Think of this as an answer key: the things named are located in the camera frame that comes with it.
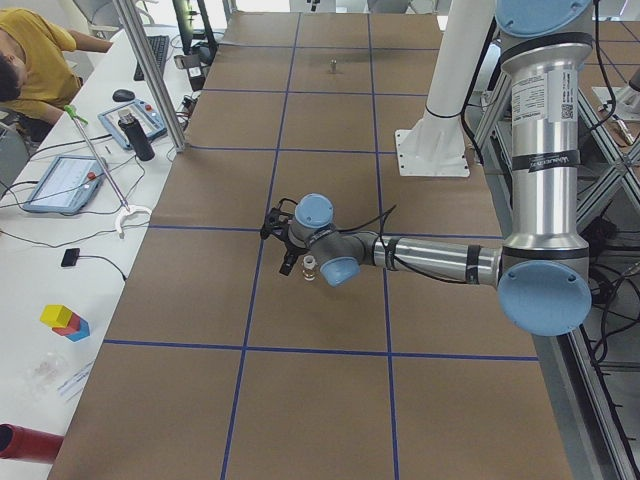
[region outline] black cylindrical device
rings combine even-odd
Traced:
[[[151,160],[155,153],[138,119],[133,116],[128,108],[118,111],[118,116],[120,117],[118,126],[127,136],[129,144],[136,152],[136,156],[142,161]]]

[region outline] white stand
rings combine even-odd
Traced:
[[[453,0],[427,97],[431,112],[447,117],[462,110],[494,14],[495,0]],[[396,149],[400,175],[469,176],[457,116],[439,118],[425,108],[412,130],[396,131]]]

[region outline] white desk surface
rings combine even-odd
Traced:
[[[174,44],[177,29],[154,27],[149,35],[166,34]],[[187,75],[173,63],[173,56],[181,53],[169,51],[164,80],[174,107],[179,107],[182,97],[190,94]],[[87,79],[73,104],[83,118],[89,120],[86,131],[90,137],[106,134],[97,115],[117,106],[111,99],[114,90],[127,88],[136,97],[155,105],[146,82],[134,82],[135,57],[124,32],[114,37],[114,45]],[[41,148],[81,139],[73,122],[65,116],[54,127]],[[142,170],[132,159],[132,152],[123,151],[112,140],[96,143],[111,167],[127,162],[113,171],[113,176],[123,192],[127,192],[142,175]],[[168,136],[153,142],[154,159],[141,162],[146,173],[136,189],[128,196],[134,205],[153,208],[158,201],[164,182],[171,168],[170,159],[175,155],[173,143]],[[38,180],[55,155],[73,151],[89,155],[83,144],[59,147],[36,153],[24,168],[17,182]],[[20,201],[24,201],[31,186],[16,187]],[[0,202],[0,230],[34,241],[57,245],[73,242],[99,231],[114,229],[115,213],[108,215],[80,214],[65,217],[56,214],[30,214],[16,206],[2,208],[15,203],[7,193]],[[96,196],[82,211],[114,212],[119,201],[104,181]],[[140,225],[149,220],[147,215],[128,218],[125,225]],[[89,240],[74,242],[80,255],[107,257],[128,274],[144,238],[146,226],[129,228],[124,239],[113,231]],[[63,269],[60,261],[68,247],[49,248],[35,246],[0,233],[0,423],[12,423],[28,428],[63,435],[68,428],[80,395],[72,398],[61,396],[57,387],[76,372],[90,364],[96,357],[106,329],[124,287],[118,271],[100,259],[80,259],[73,268]],[[47,304],[63,304],[83,317],[90,325],[91,335],[73,343],[53,333],[40,323],[40,314]],[[36,368],[46,370],[49,364],[60,362],[61,371],[50,381],[31,380],[30,373]],[[34,393],[34,387],[43,388]],[[47,477],[49,465],[27,463],[16,460],[0,460],[0,480],[39,480]]]

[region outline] blue joint cover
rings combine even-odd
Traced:
[[[496,22],[509,35],[534,38],[567,26],[592,0],[498,0]]]
[[[294,215],[303,227],[322,228],[333,220],[333,205],[324,195],[310,193],[300,200]]]
[[[511,267],[498,283],[509,320],[534,335],[563,335],[580,326],[591,309],[587,282],[566,265],[531,260]]]
[[[360,265],[353,257],[338,257],[320,267],[320,273],[332,287],[337,287],[360,273]]]

